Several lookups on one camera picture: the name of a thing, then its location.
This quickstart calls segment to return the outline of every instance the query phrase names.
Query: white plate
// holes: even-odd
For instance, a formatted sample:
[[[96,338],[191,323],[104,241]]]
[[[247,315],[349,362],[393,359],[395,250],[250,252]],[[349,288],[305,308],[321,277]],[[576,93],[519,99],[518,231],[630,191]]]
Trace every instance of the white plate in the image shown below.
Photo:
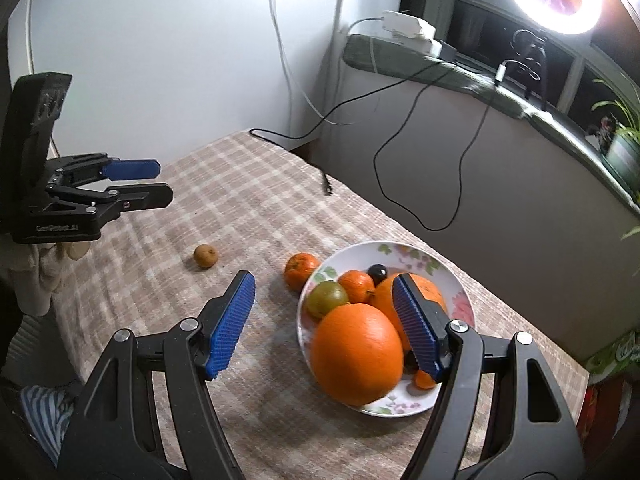
[[[469,298],[453,273],[430,254],[416,247],[397,242],[375,241],[352,245],[330,256],[311,275],[298,301],[298,343],[309,366],[310,343],[318,322],[306,312],[305,298],[320,282],[335,281],[347,270],[369,269],[382,264],[389,273],[412,272],[431,280],[439,289],[451,319],[462,319],[475,327],[475,318]],[[431,390],[413,386],[411,375],[402,375],[398,385],[382,399],[354,410],[373,416],[398,417],[415,415],[433,407],[440,391],[438,384]]]

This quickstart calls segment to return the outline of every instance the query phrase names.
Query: screw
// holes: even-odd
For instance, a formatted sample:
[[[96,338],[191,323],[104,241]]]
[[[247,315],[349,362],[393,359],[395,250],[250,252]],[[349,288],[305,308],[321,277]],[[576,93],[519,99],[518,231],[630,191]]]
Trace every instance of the screw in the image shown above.
[[[191,332],[191,330],[196,330],[198,327],[198,320],[193,317],[188,317],[187,319],[183,319],[180,322],[180,330],[184,330],[185,332]]]
[[[516,339],[518,340],[518,343],[523,345],[530,345],[533,343],[533,336],[529,332],[518,332],[516,334]]]
[[[449,323],[449,326],[454,332],[463,333],[469,330],[469,325],[461,319],[454,319],[451,323]]]
[[[127,339],[129,339],[129,330],[127,330],[126,328],[121,328],[113,335],[113,338],[118,343],[122,343],[123,341],[126,341]]]

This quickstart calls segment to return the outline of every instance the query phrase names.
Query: window sill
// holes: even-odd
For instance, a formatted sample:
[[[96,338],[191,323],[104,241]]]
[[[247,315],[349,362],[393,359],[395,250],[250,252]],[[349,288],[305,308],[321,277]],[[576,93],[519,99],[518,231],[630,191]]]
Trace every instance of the window sill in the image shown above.
[[[373,38],[378,73],[395,78],[405,78],[424,67],[425,59],[432,63],[439,60],[425,58],[422,54],[408,49],[392,40]],[[352,34],[344,49],[343,61],[350,67],[366,72],[374,72],[369,49],[369,36]],[[436,86],[460,92],[488,103],[494,92],[494,82],[490,76],[477,74],[450,64],[427,70],[412,78],[418,83],[428,84],[449,71],[435,83]],[[607,171],[600,154],[585,139],[583,131],[559,112],[542,112],[532,102],[525,101],[507,88],[500,87],[492,107],[514,118],[527,121],[550,142],[559,146],[578,160],[595,176],[629,211],[640,218],[640,207],[625,187]]]

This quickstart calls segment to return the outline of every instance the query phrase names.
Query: table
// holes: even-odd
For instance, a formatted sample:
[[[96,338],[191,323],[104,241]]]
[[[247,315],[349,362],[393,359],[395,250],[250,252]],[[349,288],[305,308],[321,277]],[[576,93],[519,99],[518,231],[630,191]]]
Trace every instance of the table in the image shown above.
[[[588,374],[564,351],[452,262],[335,180],[322,194],[319,171],[245,132],[225,137],[166,167],[174,189],[166,209],[124,214],[66,272],[53,305],[65,346],[86,380],[113,333],[164,332],[220,295],[239,269],[256,277],[256,302],[229,368],[209,383],[213,405],[248,479],[397,479],[428,413],[380,419],[332,401],[312,379],[296,339],[298,298],[282,269],[300,251],[321,260],[350,244],[398,240],[443,261],[463,283],[479,333],[526,330],[545,355],[574,419]],[[220,252],[212,269],[195,267],[201,243]],[[154,377],[167,458],[182,457],[163,375]],[[462,466],[478,460],[491,396],[482,381]]]

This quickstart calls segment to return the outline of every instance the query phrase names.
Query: green flower pot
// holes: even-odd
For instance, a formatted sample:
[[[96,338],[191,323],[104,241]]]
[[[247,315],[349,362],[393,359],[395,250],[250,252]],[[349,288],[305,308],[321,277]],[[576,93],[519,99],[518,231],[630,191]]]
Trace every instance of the green flower pot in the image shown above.
[[[640,190],[640,144],[616,135],[607,152],[607,162],[634,194]]]

